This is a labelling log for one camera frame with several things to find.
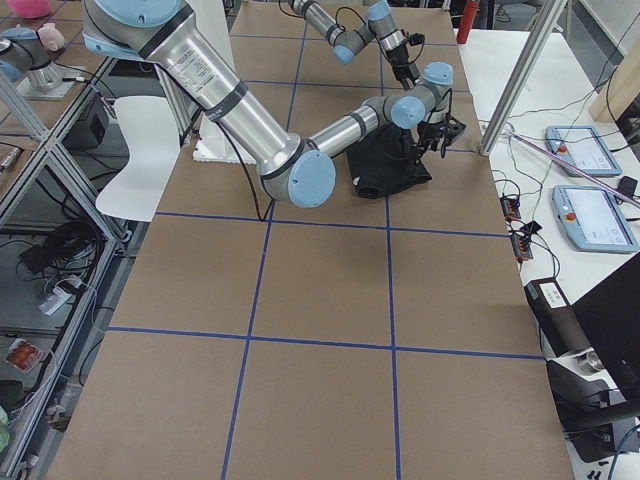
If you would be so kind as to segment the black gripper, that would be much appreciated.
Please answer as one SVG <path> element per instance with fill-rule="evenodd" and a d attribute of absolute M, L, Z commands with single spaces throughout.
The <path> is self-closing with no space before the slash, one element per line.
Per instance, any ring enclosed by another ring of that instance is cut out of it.
<path fill-rule="evenodd" d="M 415 81 L 420 77 L 416 60 L 422 54 L 425 45 L 425 36 L 421 33 L 408 34 L 402 33 L 403 38 L 398 46 L 387 53 L 388 63 L 391 65 L 392 72 L 396 80 L 399 80 L 405 91 L 415 86 Z M 420 51 L 414 59 L 410 58 L 408 47 L 420 46 Z"/>
<path fill-rule="evenodd" d="M 420 122 L 417 126 L 418 141 L 414 150 L 414 164 L 421 165 L 423 156 L 429 150 L 438 150 L 445 158 L 447 149 L 466 130 L 466 125 L 456 117 L 447 114 L 436 122 Z"/>

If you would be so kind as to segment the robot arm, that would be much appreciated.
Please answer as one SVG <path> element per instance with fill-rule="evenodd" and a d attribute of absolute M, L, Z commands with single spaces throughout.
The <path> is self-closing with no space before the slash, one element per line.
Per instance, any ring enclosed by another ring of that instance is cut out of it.
<path fill-rule="evenodd" d="M 418 162 L 428 151 L 444 152 L 464 132 L 451 114 L 453 68 L 433 62 L 418 70 L 407 51 L 424 42 L 394 20 L 387 2 L 370 6 L 348 31 L 316 1 L 292 1 L 292 16 L 304 19 L 332 46 L 343 64 L 377 42 L 400 94 L 372 97 L 308 139 L 284 130 L 216 48 L 199 31 L 186 1 L 87 1 L 83 5 L 86 47 L 98 54 L 153 63 L 200 107 L 206 117 L 238 142 L 257 163 L 262 188 L 276 201 L 313 208 L 332 194 L 333 156 L 392 125 L 419 139 L 409 157 Z"/>
<path fill-rule="evenodd" d="M 409 46 L 424 48 L 425 36 L 409 34 L 397 26 L 387 1 L 378 1 L 368 8 L 367 16 L 349 30 L 338 22 L 336 12 L 331 16 L 317 1 L 288 1 L 294 16 L 304 19 L 333 48 L 337 60 L 346 65 L 370 43 L 375 42 L 392 68 L 395 79 L 404 90 L 414 86 L 420 78 L 416 60 L 410 58 Z"/>

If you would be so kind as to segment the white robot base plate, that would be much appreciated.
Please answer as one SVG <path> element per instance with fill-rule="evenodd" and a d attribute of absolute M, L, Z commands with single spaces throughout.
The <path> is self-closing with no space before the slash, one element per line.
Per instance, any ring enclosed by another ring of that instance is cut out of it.
<path fill-rule="evenodd" d="M 217 124 L 212 123 L 206 117 L 202 118 L 198 141 L 193 153 L 195 161 L 239 164 L 240 160 L 235 149 L 238 150 L 246 164 L 255 164 L 255 159 L 236 141 L 231 143 Z"/>

